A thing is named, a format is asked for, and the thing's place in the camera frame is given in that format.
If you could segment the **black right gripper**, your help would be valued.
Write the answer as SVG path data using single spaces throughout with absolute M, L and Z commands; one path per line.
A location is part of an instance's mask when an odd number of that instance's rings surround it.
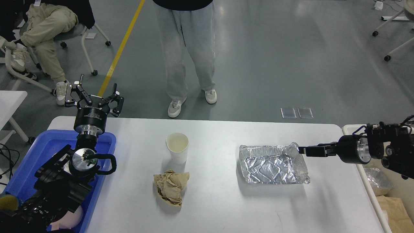
M 372 157 L 369 153 L 368 139 L 357 135 L 344 135 L 336 143 L 336 152 L 332 145 L 298 147 L 299 153 L 307 157 L 326 158 L 338 155 L 345 163 L 368 164 Z

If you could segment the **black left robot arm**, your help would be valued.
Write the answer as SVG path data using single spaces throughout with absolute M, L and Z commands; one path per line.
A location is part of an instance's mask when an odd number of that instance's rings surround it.
M 118 117 L 124 97 L 113 85 L 108 97 L 87 94 L 82 80 L 67 85 L 65 107 L 77 107 L 74 130 L 78 133 L 74 148 L 65 145 L 36 172 L 36 192 L 15 210 L 1 210 L 2 233 L 45 233 L 60 214 L 74 213 L 87 198 L 96 175 L 116 171 L 114 155 L 100 154 L 97 140 L 105 132 L 108 115 Z

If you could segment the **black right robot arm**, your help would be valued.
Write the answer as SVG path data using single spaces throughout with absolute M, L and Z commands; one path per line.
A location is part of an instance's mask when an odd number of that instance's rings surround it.
M 339 156 L 345 163 L 366 165 L 378 159 L 384 168 L 396 172 L 403 179 L 414 178 L 413 115 L 401 123 L 360 126 L 337 142 L 315 146 L 300 146 L 300 154 L 307 157 Z

